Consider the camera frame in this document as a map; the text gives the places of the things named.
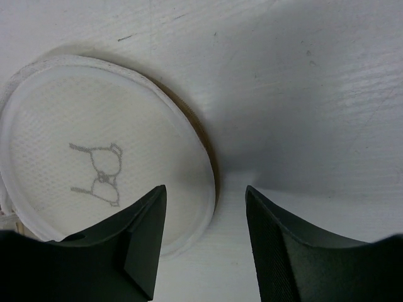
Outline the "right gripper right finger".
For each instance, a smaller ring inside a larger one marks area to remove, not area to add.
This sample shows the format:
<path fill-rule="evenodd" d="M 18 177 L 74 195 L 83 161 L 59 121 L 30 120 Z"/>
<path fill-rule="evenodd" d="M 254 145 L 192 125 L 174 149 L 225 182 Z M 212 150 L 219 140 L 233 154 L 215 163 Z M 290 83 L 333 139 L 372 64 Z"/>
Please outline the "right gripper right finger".
<path fill-rule="evenodd" d="M 402 301 L 402 235 L 365 243 L 319 228 L 246 188 L 261 301 Z"/>

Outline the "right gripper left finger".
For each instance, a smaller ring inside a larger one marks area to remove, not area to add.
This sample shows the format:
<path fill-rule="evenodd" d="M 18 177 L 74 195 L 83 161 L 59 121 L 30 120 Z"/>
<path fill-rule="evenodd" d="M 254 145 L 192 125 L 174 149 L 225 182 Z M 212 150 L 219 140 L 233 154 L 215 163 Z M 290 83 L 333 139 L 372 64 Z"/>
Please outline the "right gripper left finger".
<path fill-rule="evenodd" d="M 2 301 L 151 301 L 166 187 L 61 242 L 1 232 Z"/>

